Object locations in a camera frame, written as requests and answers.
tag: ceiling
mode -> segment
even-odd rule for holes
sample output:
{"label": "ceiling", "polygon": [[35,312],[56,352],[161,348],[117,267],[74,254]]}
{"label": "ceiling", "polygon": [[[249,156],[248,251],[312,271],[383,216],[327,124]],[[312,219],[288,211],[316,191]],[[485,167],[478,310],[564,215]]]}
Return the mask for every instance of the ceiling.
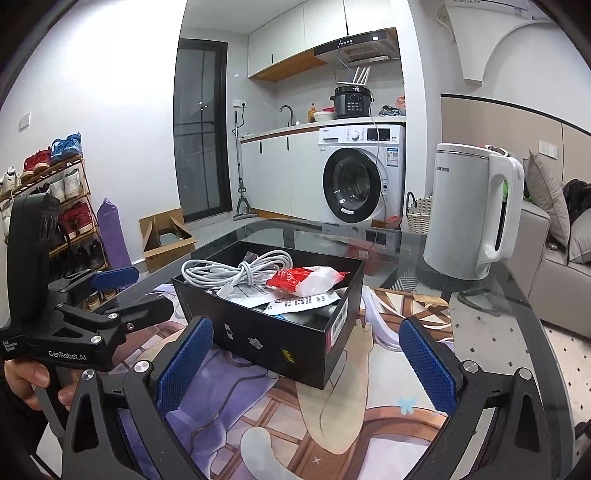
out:
{"label": "ceiling", "polygon": [[250,34],[303,0],[188,0],[184,27]]}

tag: sticker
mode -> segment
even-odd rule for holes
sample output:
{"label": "sticker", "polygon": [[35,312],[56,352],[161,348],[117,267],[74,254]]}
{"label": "sticker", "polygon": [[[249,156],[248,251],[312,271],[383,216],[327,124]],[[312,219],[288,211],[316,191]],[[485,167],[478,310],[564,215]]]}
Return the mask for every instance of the sticker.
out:
{"label": "sticker", "polygon": [[230,330],[230,326],[227,323],[223,324],[224,327],[226,327],[226,335],[228,336],[228,338],[230,340],[234,340],[234,334],[232,333],[232,330]]}
{"label": "sticker", "polygon": [[389,148],[388,155],[386,157],[386,164],[388,167],[398,167],[398,149]]}
{"label": "sticker", "polygon": [[345,325],[347,319],[347,310],[349,309],[349,299],[345,300],[343,308],[341,308],[339,315],[335,319],[333,326],[330,328],[330,348],[336,343],[336,339],[339,337],[340,331]]}
{"label": "sticker", "polygon": [[256,338],[249,338],[248,343],[250,343],[257,350],[260,350],[262,348],[262,343],[259,342]]}
{"label": "sticker", "polygon": [[284,348],[282,348],[281,353],[283,353],[285,360],[287,360],[289,363],[294,364],[296,362],[294,360],[293,355],[291,354],[291,352],[289,350],[285,350]]}

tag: pillow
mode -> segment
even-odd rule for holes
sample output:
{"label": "pillow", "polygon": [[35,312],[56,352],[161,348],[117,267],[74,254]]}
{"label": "pillow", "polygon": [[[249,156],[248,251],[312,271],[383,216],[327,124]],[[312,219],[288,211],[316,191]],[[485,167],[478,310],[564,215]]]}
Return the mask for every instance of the pillow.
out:
{"label": "pillow", "polygon": [[591,210],[586,210],[570,228],[570,261],[591,262]]}
{"label": "pillow", "polygon": [[553,160],[542,155],[534,155],[530,151],[525,169],[525,183],[534,205],[550,215],[550,233],[566,247],[570,235],[569,210],[560,180],[552,173],[549,161]]}

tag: electric kettle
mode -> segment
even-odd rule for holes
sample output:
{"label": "electric kettle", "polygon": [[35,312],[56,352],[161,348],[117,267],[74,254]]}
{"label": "electric kettle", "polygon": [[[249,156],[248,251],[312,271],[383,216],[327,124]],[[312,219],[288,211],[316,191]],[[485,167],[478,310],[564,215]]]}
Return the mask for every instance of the electric kettle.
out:
{"label": "electric kettle", "polygon": [[501,151],[437,146],[423,258],[444,275],[481,280],[491,263],[513,254],[525,174],[518,160]]}

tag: white cable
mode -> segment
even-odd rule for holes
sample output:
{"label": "white cable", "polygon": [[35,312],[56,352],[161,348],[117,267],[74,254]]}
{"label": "white cable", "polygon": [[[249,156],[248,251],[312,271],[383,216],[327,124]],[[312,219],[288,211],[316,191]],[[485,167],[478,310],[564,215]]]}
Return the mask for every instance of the white cable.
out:
{"label": "white cable", "polygon": [[264,284],[279,270],[292,267],[293,262],[287,252],[273,250],[252,263],[240,262],[237,267],[210,260],[187,260],[181,267],[181,273],[193,287],[220,290],[228,286],[227,290],[231,291],[241,283],[250,286]]}

